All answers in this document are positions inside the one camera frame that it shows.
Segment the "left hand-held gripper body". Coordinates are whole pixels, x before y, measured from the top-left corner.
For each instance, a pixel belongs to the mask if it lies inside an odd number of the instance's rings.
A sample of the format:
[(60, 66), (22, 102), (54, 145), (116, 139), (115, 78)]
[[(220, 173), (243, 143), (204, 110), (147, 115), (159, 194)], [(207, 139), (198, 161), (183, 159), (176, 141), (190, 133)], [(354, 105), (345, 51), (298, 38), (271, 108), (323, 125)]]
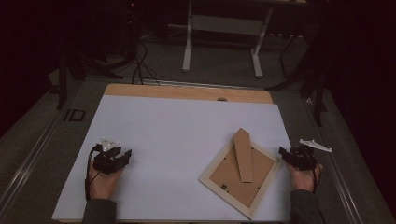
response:
[(117, 157), (109, 157), (108, 151), (113, 147), (120, 147), (120, 143), (102, 137), (101, 143), (94, 147), (98, 152), (93, 159), (93, 168), (103, 174), (110, 175), (120, 170), (124, 165), (120, 163), (120, 154)]

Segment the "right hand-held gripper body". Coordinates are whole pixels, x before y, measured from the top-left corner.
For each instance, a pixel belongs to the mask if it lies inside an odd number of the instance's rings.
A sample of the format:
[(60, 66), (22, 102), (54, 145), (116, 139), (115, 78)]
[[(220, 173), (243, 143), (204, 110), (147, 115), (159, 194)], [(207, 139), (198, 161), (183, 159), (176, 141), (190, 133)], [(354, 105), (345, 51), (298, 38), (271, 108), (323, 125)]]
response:
[(290, 149), (291, 159), (289, 164), (301, 171), (314, 170), (316, 167), (317, 159), (314, 157), (314, 150), (321, 150), (325, 152), (332, 152), (330, 147), (325, 147), (315, 140), (299, 141), (300, 145)]

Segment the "wooden picture frame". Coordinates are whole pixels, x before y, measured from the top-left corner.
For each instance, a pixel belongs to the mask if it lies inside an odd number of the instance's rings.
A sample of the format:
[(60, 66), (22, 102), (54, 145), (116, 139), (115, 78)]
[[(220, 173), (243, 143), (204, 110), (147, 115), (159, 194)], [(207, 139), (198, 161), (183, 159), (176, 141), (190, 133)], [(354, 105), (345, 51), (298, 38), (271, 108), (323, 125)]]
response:
[(253, 219), (281, 164), (280, 158), (257, 145), (240, 128), (200, 177), (200, 182)]

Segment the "person's right hand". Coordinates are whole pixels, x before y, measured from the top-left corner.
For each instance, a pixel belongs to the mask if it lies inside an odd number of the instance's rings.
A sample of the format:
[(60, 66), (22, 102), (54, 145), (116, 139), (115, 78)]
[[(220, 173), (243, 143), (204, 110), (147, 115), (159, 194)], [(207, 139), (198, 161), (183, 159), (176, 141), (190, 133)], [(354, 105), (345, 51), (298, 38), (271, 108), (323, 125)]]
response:
[(290, 171), (292, 185), (295, 189), (302, 189), (310, 192), (316, 191), (323, 168), (320, 163), (316, 165), (314, 171), (301, 171), (289, 163), (287, 167)]

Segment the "person's left hand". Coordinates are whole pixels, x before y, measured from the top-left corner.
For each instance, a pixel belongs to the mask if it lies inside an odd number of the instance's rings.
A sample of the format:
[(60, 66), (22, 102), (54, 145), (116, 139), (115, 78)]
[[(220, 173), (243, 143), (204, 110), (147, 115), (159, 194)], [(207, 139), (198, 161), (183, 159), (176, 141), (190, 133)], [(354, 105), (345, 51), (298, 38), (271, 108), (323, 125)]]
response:
[(91, 162), (89, 171), (90, 197), (92, 199), (110, 200), (114, 195), (122, 173), (123, 169), (110, 175), (103, 174), (95, 170), (93, 162)]

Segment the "white table sheet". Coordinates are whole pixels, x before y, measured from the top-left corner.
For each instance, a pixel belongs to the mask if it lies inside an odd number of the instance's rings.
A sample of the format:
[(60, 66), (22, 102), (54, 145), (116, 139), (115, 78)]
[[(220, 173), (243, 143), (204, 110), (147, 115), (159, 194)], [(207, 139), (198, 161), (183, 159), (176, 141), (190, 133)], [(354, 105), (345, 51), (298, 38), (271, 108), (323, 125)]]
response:
[(290, 146), (277, 105), (106, 95), (52, 217), (82, 219), (88, 155), (106, 137), (133, 152), (114, 195), (118, 220), (242, 221), (199, 181), (240, 128), (272, 153)]

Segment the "black floor socket plate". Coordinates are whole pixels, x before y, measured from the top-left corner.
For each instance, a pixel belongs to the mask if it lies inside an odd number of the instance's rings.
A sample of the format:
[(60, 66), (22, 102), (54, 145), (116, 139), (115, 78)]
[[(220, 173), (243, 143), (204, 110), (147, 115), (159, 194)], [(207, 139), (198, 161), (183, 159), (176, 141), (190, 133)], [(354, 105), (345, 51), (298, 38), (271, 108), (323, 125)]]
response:
[(85, 110), (68, 109), (64, 116), (64, 121), (83, 121), (86, 116)]

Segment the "black metal stand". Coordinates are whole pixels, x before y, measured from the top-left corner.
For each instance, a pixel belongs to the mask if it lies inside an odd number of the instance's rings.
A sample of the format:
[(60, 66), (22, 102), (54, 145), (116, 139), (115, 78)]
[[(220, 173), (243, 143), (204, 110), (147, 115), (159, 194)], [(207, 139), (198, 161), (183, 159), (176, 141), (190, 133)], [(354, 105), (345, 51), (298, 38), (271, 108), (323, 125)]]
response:
[(288, 51), (288, 48), (291, 46), (293, 41), (296, 39), (296, 36), (294, 36), (280, 54), (280, 64), (282, 72), (286, 76), (286, 80), (280, 82), (279, 84), (266, 87), (266, 89), (268, 91), (280, 91), (289, 85), (302, 80), (304, 83), (299, 89), (299, 94), (303, 98), (310, 98), (312, 95), (315, 96), (313, 116), (316, 124), (321, 126), (324, 81), (325, 75), (329, 68), (327, 65), (329, 57), (327, 56), (326, 49), (320, 43), (320, 37), (318, 36), (317, 30), (303, 31), (302, 38), (307, 47), (301, 59), (288, 73), (285, 69), (283, 56)]
[(126, 65), (131, 61), (130, 56), (126, 56), (121, 61), (116, 63), (102, 65), (94, 59), (84, 55), (83, 53), (70, 49), (67, 46), (62, 46), (59, 56), (59, 78), (58, 78), (58, 105), (57, 108), (61, 109), (67, 99), (67, 72), (70, 72), (73, 78), (83, 80), (86, 76), (84, 65), (96, 70), (99, 74), (106, 77), (122, 79), (121, 76), (112, 72), (112, 69)]

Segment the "metal floor rail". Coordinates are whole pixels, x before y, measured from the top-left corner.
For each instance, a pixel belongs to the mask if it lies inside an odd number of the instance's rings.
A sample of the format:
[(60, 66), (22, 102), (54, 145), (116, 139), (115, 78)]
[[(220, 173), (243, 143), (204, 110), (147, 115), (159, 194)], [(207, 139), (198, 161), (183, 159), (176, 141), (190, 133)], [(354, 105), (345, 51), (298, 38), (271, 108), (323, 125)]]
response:
[(0, 216), (19, 194), (56, 127), (62, 113), (57, 106), (58, 96), (45, 94), (0, 138)]
[[(302, 100), (304, 104), (304, 109), (308, 114), (311, 124), (314, 126), (315, 132), (318, 134), (318, 139), (325, 146), (329, 146), (328, 138), (321, 127), (317, 125), (313, 115), (314, 103), (310, 98)], [(347, 185), (346, 179), (343, 177), (340, 167), (334, 157), (333, 150), (330, 154), (325, 154), (324, 158), (329, 165), (330, 175), (332, 177), (332, 182), (335, 185), (339, 199), (346, 212), (346, 217), (348, 219), (348, 224), (362, 224), (361, 215), (357, 209), (355, 201), (350, 194), (350, 189)]]

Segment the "white desk frame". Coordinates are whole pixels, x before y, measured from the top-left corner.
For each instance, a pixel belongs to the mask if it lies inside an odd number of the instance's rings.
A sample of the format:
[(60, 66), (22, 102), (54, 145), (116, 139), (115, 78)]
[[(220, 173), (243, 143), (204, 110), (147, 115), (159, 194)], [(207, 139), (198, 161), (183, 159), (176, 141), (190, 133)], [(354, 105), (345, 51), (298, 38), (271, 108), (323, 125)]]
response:
[(266, 35), (269, 22), (273, 14), (273, 8), (269, 7), (266, 10), (263, 21), (234, 19), (216, 16), (206, 16), (194, 14), (192, 12), (193, 2), (188, 1), (188, 16), (187, 16), (187, 37), (186, 47), (184, 51), (184, 58), (182, 70), (189, 72), (191, 68), (191, 51), (192, 42), (191, 35), (193, 30), (238, 34), (238, 35), (255, 35), (258, 37), (257, 44), (250, 50), (251, 60), (256, 78), (262, 78), (262, 67), (259, 59), (259, 53), (262, 47), (262, 42)]

